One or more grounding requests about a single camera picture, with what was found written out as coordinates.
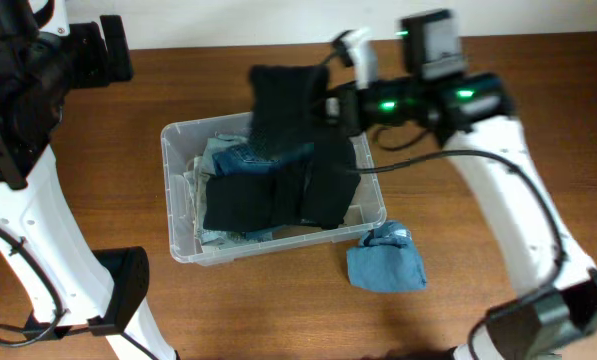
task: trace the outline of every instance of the green led indicator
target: green led indicator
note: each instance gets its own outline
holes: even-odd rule
[[[459,98],[469,99],[470,97],[474,96],[475,93],[476,92],[472,90],[458,90],[456,95],[458,95]]]
[[[380,109],[382,111],[394,111],[396,108],[395,101],[385,101],[384,103],[380,104]]]

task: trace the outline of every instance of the folded black garment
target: folded black garment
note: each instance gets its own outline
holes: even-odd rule
[[[335,229],[344,222],[360,175],[345,171],[356,168],[351,141],[335,134],[321,135],[314,144],[314,160],[300,216],[323,229]]]
[[[329,83],[326,67],[252,67],[249,80],[255,103],[249,145],[261,157],[272,157],[313,142],[310,104],[323,99]]]
[[[207,182],[207,230],[251,232],[300,222],[307,163],[268,175],[229,175]]]

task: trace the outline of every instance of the white background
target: white background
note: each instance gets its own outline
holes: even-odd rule
[[[394,38],[396,21],[451,8],[460,32],[502,35],[597,31],[597,0],[69,0],[70,22],[122,15],[132,49],[328,42],[370,26]]]

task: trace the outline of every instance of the clear storage container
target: clear storage container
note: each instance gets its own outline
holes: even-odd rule
[[[363,233],[382,225],[387,211],[376,175],[362,175],[356,195],[345,216],[345,224],[334,230],[291,226],[273,233],[273,240],[224,250],[203,252],[194,237],[194,210],[189,183],[183,177],[193,168],[193,159],[202,155],[207,139],[216,134],[247,135],[251,113],[185,121],[167,125],[160,137],[165,172],[169,248],[181,263],[208,266],[236,258],[287,250],[327,241],[338,242],[359,238]],[[373,167],[367,138],[352,139],[358,167]]]

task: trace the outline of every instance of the wood grain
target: wood grain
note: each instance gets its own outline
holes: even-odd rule
[[[597,33],[465,39],[474,71],[502,76],[532,156],[565,222],[597,261]],[[385,77],[401,74],[399,44],[377,42]],[[204,268],[169,254],[159,135],[172,122],[248,111],[253,64],[307,65],[326,45],[132,52],[135,79],[67,99],[53,147],[67,201],[93,249],[140,245],[151,264],[149,302],[183,359],[353,359],[465,341],[490,306],[513,292],[501,256],[463,181],[445,161],[379,176],[388,216],[409,226],[429,289],[379,295],[349,285],[345,251],[322,244]],[[334,66],[334,82],[352,78]],[[416,130],[394,130],[394,144]],[[389,164],[402,153],[373,148]],[[0,258],[0,322],[24,323],[30,304]],[[597,335],[564,351],[597,359]],[[0,359],[111,359],[89,335]]]

